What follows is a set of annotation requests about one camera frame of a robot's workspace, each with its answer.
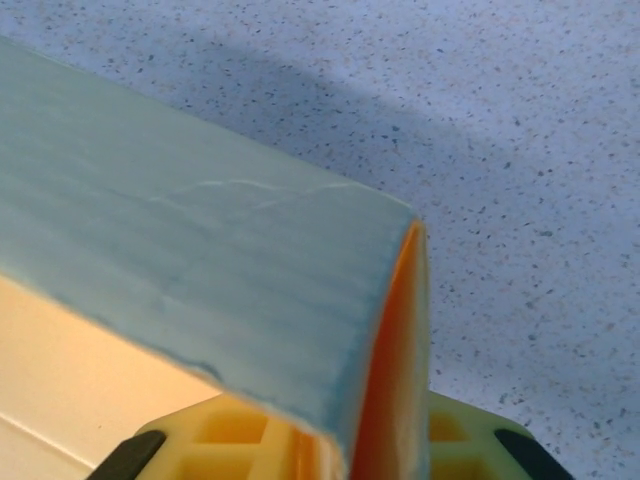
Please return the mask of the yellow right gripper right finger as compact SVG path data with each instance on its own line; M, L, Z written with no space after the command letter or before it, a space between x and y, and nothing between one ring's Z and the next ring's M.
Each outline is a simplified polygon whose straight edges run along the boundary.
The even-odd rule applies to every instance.
M430 392L432 480L573 480L523 426Z

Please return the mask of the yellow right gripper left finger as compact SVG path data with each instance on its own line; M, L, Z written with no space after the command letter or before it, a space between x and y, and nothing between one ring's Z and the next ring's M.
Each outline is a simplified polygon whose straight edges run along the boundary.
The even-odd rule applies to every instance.
M122 441L94 479L298 479L299 434L221 394L154 420Z

